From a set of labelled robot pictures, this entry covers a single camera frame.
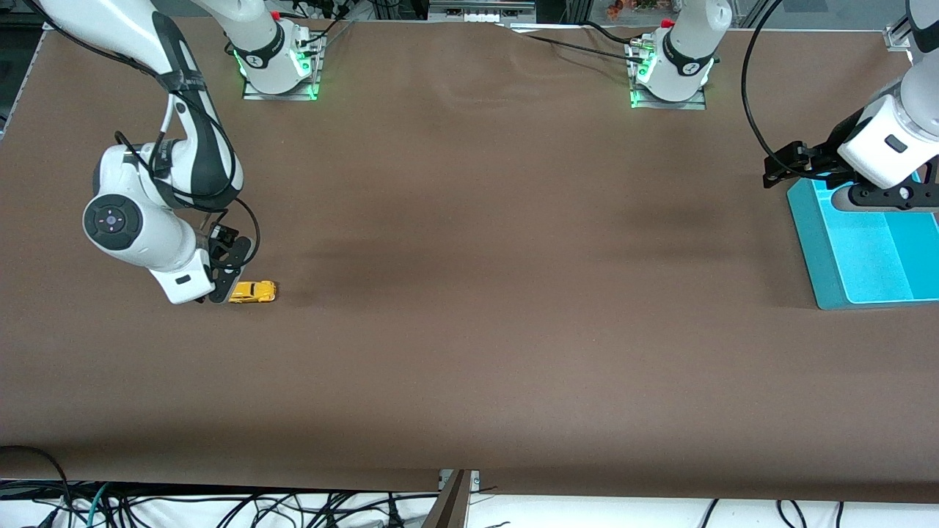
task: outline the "blue plastic bin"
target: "blue plastic bin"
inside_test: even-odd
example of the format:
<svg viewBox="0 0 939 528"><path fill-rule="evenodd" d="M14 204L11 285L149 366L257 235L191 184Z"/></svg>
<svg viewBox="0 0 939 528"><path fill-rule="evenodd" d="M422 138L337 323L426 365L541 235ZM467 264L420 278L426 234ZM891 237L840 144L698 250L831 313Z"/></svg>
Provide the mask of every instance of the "blue plastic bin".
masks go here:
<svg viewBox="0 0 939 528"><path fill-rule="evenodd" d="M939 301L939 227L928 212L844 212L834 191L800 179L789 206L823 310Z"/></svg>

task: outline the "teal cable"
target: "teal cable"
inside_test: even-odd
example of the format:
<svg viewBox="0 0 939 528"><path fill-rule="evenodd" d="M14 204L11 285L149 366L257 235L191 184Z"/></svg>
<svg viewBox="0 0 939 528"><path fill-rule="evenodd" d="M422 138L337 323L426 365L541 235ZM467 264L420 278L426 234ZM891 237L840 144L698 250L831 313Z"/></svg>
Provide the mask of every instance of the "teal cable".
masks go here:
<svg viewBox="0 0 939 528"><path fill-rule="evenodd" d="M91 506L88 507L88 524L87 528L91 528L95 525L95 510L98 509L98 502L101 500L101 495L104 494L104 490L108 487L110 482L105 482L98 488L98 492L95 493L95 498L91 500Z"/></svg>

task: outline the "yellow toy car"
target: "yellow toy car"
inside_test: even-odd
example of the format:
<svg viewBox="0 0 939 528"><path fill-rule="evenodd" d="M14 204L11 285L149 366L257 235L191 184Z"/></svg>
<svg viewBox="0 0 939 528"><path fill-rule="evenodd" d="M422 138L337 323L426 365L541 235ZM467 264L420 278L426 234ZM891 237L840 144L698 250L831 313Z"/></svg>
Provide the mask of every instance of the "yellow toy car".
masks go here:
<svg viewBox="0 0 939 528"><path fill-rule="evenodd" d="M239 282L228 298L230 303L270 303L277 298L277 284L271 281Z"/></svg>

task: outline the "white floor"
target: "white floor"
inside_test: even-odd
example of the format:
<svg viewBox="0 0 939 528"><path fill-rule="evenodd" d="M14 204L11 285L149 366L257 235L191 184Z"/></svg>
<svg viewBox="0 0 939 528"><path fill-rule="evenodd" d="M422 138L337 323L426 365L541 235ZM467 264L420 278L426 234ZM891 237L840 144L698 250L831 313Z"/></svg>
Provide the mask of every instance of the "white floor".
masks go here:
<svg viewBox="0 0 939 528"><path fill-rule="evenodd" d="M278 495L271 495L271 501ZM380 493L363 493L346 505L364 505L387 498ZM303 507L322 505L325 495L303 495ZM506 521L507 528L699 528L704 510L709 504L703 499L629 499L596 497L546 497L528 495L476 495L469 507L467 528L490 528ZM427 513L433 499L400 501L402 518L410 519ZM153 501L134 508L137 515L153 528L212 528L235 503L178 504ZM799 502L806 516L808 528L835 526L835 503ZM49 505L28 501L0 502L0 528L36 526L51 510ZM300 514L287 508L280 511L300 526ZM793 523L798 526L793 510L787 509ZM244 508L231 523L231 528L248 528L255 510ZM60 515L54 528L66 526L65 515ZM351 516L340 526L344 528L374 526L370 520L386 520L378 512ZM259 528L293 528L286 518L268 515ZM939 526L939 505L893 505L848 503L841 521L843 528L934 528ZM778 517L773 501L721 500L708 524L709 528L786 528Z"/></svg>

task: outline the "brown table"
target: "brown table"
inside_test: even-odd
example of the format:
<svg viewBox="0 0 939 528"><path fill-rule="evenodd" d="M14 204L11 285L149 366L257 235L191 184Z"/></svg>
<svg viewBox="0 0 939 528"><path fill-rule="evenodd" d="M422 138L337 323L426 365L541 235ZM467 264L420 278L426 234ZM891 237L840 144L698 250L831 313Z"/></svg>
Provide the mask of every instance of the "brown table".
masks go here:
<svg viewBox="0 0 939 528"><path fill-rule="evenodd" d="M180 26L262 224L245 278L282 298L173 306L85 239L92 167L165 99L50 36L0 145L4 443L81 479L939 500L939 309L815 308L748 33L708 109L669 112L629 108L622 63L472 23L356 24L320 101L241 101L221 30ZM754 60L775 146L907 67L876 33Z"/></svg>

